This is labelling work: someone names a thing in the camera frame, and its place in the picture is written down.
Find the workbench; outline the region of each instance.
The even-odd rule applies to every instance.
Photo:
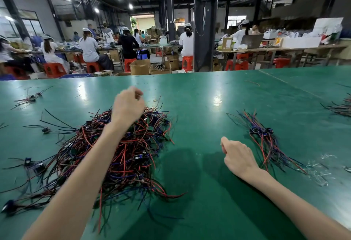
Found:
[[[350,76],[351,67],[329,66],[3,81],[0,123],[8,127],[0,129],[0,168],[16,165],[8,157],[42,160],[58,152],[56,134],[43,135],[41,129],[21,128],[42,124],[39,120],[44,109],[71,126],[80,126],[91,119],[88,112],[107,110],[118,92],[135,85],[144,92],[148,106],[155,105],[154,100],[161,95],[162,109],[170,111],[173,121],[171,137],[175,145],[167,142],[155,160],[155,178],[167,193],[187,194],[169,203],[155,198],[151,211],[156,221],[150,218],[144,204],[137,211],[138,200],[113,206],[106,238],[103,233],[97,237],[92,232],[98,219],[95,211],[81,239],[303,239],[277,207],[235,177],[223,162],[222,136],[245,143],[259,158],[247,129],[226,115],[244,109],[251,113],[256,110],[259,121],[274,130],[286,155],[303,163],[321,162],[323,154],[337,157],[332,167],[331,161],[322,160],[332,173],[325,176],[328,186],[318,186],[308,176],[289,168],[284,173],[275,167],[275,176],[292,192],[350,228],[351,174],[342,166],[351,166],[351,119],[334,115],[320,105],[341,103],[351,91],[337,83],[351,86]],[[54,87],[28,107],[10,110],[14,100],[23,98],[25,89],[31,86],[39,87],[31,88],[31,93]],[[46,114],[43,120],[59,124]],[[17,185],[22,184],[25,171],[20,167],[1,170],[1,190],[14,188],[15,178]],[[17,196],[19,192],[0,194],[0,205]],[[8,218],[0,214],[1,239],[20,239],[40,212],[32,210]],[[167,219],[155,213],[183,219]]]
[[[348,45],[346,45],[345,43],[343,44],[333,44],[333,45],[320,45],[319,47],[313,48],[313,50],[329,50],[328,54],[327,54],[327,58],[324,62],[324,66],[327,66],[329,64],[330,58],[333,54],[333,52],[335,50],[342,50],[344,48],[348,47]],[[252,52],[252,53],[258,53],[258,52],[272,52],[272,57],[271,60],[268,64],[268,68],[271,68],[273,65],[273,60],[275,57],[276,52],[303,52],[304,50],[306,50],[307,48],[279,48],[279,47],[271,47],[271,48],[257,48],[257,49],[240,49],[240,50],[231,50],[231,51],[221,51],[221,50],[217,50],[217,52],[221,52],[223,54],[226,54],[227,56],[225,59],[225,63],[227,61],[228,55],[233,53],[234,54],[234,58],[233,61],[236,60],[236,55],[238,52],[244,53],[244,52]],[[255,69],[256,67],[256,61],[253,61],[253,69]]]

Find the pile of wires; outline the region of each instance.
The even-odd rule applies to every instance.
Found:
[[[27,88],[27,96],[24,98],[24,99],[21,99],[21,100],[16,100],[14,102],[16,102],[16,105],[12,108],[17,108],[18,106],[23,106],[21,109],[24,109],[25,107],[27,107],[29,104],[31,104],[32,102],[35,102],[37,100],[38,97],[42,97],[42,94],[47,91],[49,88],[52,88],[53,86],[51,87],[48,87],[47,89],[44,89],[40,92],[37,92],[35,93],[34,95],[29,95],[29,89],[31,88],[37,88],[37,87],[29,87]]]
[[[126,197],[123,200],[139,198],[139,207],[144,203],[149,213],[151,213],[150,202],[147,204],[146,198],[148,197],[151,200],[152,194],[166,200],[184,195],[167,194],[165,188],[152,176],[152,172],[156,169],[154,158],[158,156],[163,148],[163,142],[171,141],[173,143],[169,135],[171,122],[167,120],[169,112],[160,111],[161,107],[146,108],[141,118],[129,127],[116,148],[100,193],[94,204],[94,208],[100,209],[99,232],[106,224],[109,216],[106,217],[103,213],[103,206],[111,206],[112,202],[122,195]],[[111,121],[112,111],[110,109],[102,114],[99,114],[98,111],[92,116],[92,120],[86,121],[80,128],[74,128],[56,118],[47,110],[46,112],[63,124],[62,126],[57,126],[62,132],[60,134],[74,133],[74,136],[64,143],[64,146],[57,154],[30,165],[30,168],[33,169],[37,167],[38,163],[45,163],[47,166],[38,171],[39,173],[35,176],[29,177],[24,184],[11,190],[27,186],[35,177],[38,179],[37,184],[39,187],[30,193],[21,193],[21,197],[10,203],[10,208],[7,207],[8,214],[37,209],[49,203],[51,198],[81,163],[85,155],[91,150],[101,135],[104,126]],[[103,226],[101,226],[102,217],[104,219]]]
[[[348,97],[344,99],[343,104],[336,104],[332,102],[334,105],[324,106],[325,109],[332,111],[333,113],[341,114],[343,116],[351,117],[351,94],[348,93]]]
[[[271,128],[264,127],[256,118],[256,114],[249,114],[247,112],[240,113],[239,116],[227,113],[228,117],[236,124],[243,125],[249,130],[249,134],[252,140],[258,145],[261,150],[263,161],[261,168],[266,169],[270,166],[270,163],[276,165],[279,169],[285,172],[284,167],[292,168],[296,171],[302,171],[307,174],[303,168],[306,166],[298,162],[297,160],[286,156],[279,148],[278,140],[273,134]]]

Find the table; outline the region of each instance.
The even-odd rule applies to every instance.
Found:
[[[170,194],[188,192],[182,198],[165,203],[155,199],[154,213],[182,217],[184,220],[149,217],[139,201],[124,201],[114,206],[107,236],[92,233],[97,212],[86,226],[82,240],[108,239],[302,239],[302,235],[269,200],[236,178],[223,163],[220,138],[227,136],[247,144],[257,156],[257,149],[247,130],[235,125],[226,115],[236,110],[253,112],[267,127],[274,129],[284,153],[302,161],[318,161],[322,154],[337,159],[333,174],[325,176],[329,186],[320,187],[307,176],[287,169],[276,169],[279,182],[325,214],[351,227],[349,198],[351,175],[341,169],[350,166],[351,121],[332,115],[320,103],[341,102],[350,92],[351,67],[264,69],[175,75],[119,76],[51,80],[7,81],[0,86],[0,167],[15,165],[8,157],[47,158],[60,149],[57,135],[43,135],[40,129],[21,128],[41,124],[45,109],[72,126],[90,119],[87,112],[107,110],[116,93],[130,85],[141,88],[149,106],[160,95],[163,110],[173,119],[172,139],[156,159],[156,178]],[[25,95],[31,86],[45,89],[43,97],[23,110],[10,110],[13,100]],[[44,120],[54,122],[49,115]],[[23,169],[2,170],[1,190],[24,180]],[[0,194],[0,206],[18,192]],[[40,211],[5,218],[1,214],[3,240],[20,239]]]
[[[329,49],[329,52],[328,52],[328,55],[327,55],[327,59],[324,63],[325,66],[327,66],[329,64],[329,61],[330,61],[330,58],[332,56],[332,53],[335,49],[344,49],[348,47],[348,45],[345,45],[345,44],[336,44],[336,45],[321,45],[319,47],[316,47],[316,48],[313,48],[314,50],[322,50],[322,49]],[[293,49],[289,49],[289,48],[257,48],[257,49],[243,49],[243,50],[238,50],[238,51],[221,51],[221,50],[218,50],[218,52],[221,52],[221,53],[224,53],[224,54],[230,54],[230,53],[234,53],[234,59],[233,61],[235,61],[236,59],[236,54],[238,52],[272,52],[272,58],[271,58],[271,61],[268,65],[268,68],[271,68],[272,65],[273,65],[273,60],[274,60],[274,57],[275,57],[275,54],[276,52],[280,51],[280,52],[298,52],[298,51],[304,51],[306,50],[306,48],[293,48]],[[254,61],[253,63],[253,69],[255,69],[256,67],[256,61]]]

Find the forearm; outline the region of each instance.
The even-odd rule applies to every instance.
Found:
[[[127,125],[105,126],[102,135],[45,208],[24,240],[80,239],[116,147]]]
[[[308,240],[351,239],[351,232],[261,170],[249,183],[282,210]]]

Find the green table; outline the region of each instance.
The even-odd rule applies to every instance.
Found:
[[[332,175],[325,177],[327,187],[320,187],[291,169],[286,173],[276,169],[275,173],[287,188],[350,228],[351,175],[341,167],[351,166],[351,119],[332,115],[320,105],[331,100],[341,102],[351,89],[336,83],[350,86],[350,76],[351,67],[338,66],[1,82],[0,123],[9,126],[0,129],[0,167],[15,165],[8,157],[41,160],[59,150],[56,134],[43,135],[40,129],[21,128],[41,124],[44,108],[70,125],[79,126],[90,119],[87,112],[107,110],[116,93],[135,85],[144,91],[149,106],[162,95],[163,110],[171,111],[169,116],[174,121],[175,145],[166,144],[156,160],[156,178],[169,194],[188,192],[169,203],[155,199],[152,212],[184,220],[155,214],[153,221],[145,205],[137,211],[139,202],[127,200],[124,205],[113,207],[106,239],[303,238],[282,212],[231,174],[223,163],[222,136],[244,142],[257,156],[248,132],[226,115],[243,109],[256,109],[259,120],[274,129],[287,155],[304,163],[319,162],[322,154],[337,156],[324,161],[329,166],[333,164]],[[22,110],[10,110],[13,100],[26,94],[26,88],[45,89],[52,85],[36,103]],[[46,114],[44,120],[57,124]],[[15,177],[16,184],[21,184],[24,175],[20,168],[2,170],[1,190],[13,188]],[[18,194],[0,194],[0,205]],[[10,218],[1,214],[1,238],[20,239],[39,214],[40,211],[28,211]],[[82,239],[105,239],[103,233],[92,233],[97,219],[95,213]]]

